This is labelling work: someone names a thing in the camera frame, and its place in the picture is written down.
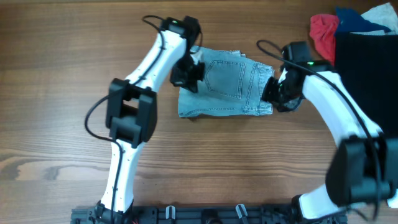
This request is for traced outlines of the light blue denim jeans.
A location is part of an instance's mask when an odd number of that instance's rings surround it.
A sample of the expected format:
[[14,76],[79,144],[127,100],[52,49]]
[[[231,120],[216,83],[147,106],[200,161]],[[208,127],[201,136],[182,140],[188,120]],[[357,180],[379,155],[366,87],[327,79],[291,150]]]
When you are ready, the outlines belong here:
[[202,47],[196,58],[205,64],[198,92],[180,89],[178,115],[181,118],[272,114],[270,103],[261,100],[267,81],[274,76],[270,65],[247,58],[239,50]]

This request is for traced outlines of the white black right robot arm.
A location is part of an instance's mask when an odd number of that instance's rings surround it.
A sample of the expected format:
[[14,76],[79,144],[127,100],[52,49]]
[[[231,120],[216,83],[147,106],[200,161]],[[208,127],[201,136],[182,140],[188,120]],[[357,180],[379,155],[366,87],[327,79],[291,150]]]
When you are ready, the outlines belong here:
[[326,60],[314,60],[306,42],[278,47],[282,75],[270,78],[262,100],[280,113],[296,110],[306,99],[318,110],[336,144],[325,183],[297,195],[280,209],[290,223],[342,223],[343,215],[382,201],[397,208],[397,138],[383,130],[358,106]]

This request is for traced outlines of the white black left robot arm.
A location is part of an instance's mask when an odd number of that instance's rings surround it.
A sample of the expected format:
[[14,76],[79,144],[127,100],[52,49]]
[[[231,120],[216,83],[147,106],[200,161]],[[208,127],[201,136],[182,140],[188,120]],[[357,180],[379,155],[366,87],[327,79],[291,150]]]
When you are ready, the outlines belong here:
[[141,151],[157,124],[157,93],[165,79],[192,93],[203,80],[205,64],[191,48],[203,34],[198,19],[171,17],[154,26],[157,38],[141,64],[125,79],[115,78],[108,94],[105,125],[112,156],[106,191],[91,222],[132,223],[133,185]]

